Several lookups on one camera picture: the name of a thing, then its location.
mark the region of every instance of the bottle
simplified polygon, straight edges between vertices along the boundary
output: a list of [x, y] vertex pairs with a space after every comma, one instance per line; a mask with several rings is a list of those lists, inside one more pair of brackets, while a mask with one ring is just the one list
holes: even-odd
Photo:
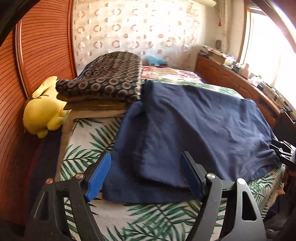
[[250, 76], [249, 64], [243, 64], [239, 70], [239, 74], [248, 79]]

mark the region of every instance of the window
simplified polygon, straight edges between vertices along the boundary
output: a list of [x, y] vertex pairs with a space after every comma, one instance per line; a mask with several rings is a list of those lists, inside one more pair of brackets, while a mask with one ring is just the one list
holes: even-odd
[[248, 20], [241, 63], [248, 63], [250, 72], [262, 76], [295, 111], [296, 54], [281, 30], [259, 8], [250, 7]]

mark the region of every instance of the patterned wallpaper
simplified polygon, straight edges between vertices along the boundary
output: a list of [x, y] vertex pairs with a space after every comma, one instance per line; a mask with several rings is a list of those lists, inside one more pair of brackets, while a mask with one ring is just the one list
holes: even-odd
[[74, 0], [73, 51], [78, 74], [99, 55], [132, 52], [193, 70], [204, 44], [206, 6], [178, 0]]

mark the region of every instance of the wooden cabinet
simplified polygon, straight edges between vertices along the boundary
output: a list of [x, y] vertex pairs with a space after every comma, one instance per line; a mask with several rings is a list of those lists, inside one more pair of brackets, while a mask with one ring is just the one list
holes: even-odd
[[208, 84], [234, 89], [244, 98], [254, 100], [269, 125], [275, 125], [280, 109], [244, 77], [200, 55], [197, 57], [195, 72]]

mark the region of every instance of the blue gripper pad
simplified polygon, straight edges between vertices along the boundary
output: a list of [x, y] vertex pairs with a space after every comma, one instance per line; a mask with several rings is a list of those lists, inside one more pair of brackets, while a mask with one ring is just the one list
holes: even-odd
[[88, 202], [90, 202], [93, 198], [95, 198], [98, 195], [103, 185], [103, 182], [107, 176], [110, 166], [111, 155], [109, 152], [107, 152], [89, 180], [89, 188], [85, 195]]
[[187, 183], [194, 198], [202, 202], [205, 197], [204, 186], [206, 185], [206, 171], [200, 164], [196, 164], [189, 152], [181, 153], [180, 165], [186, 177]]

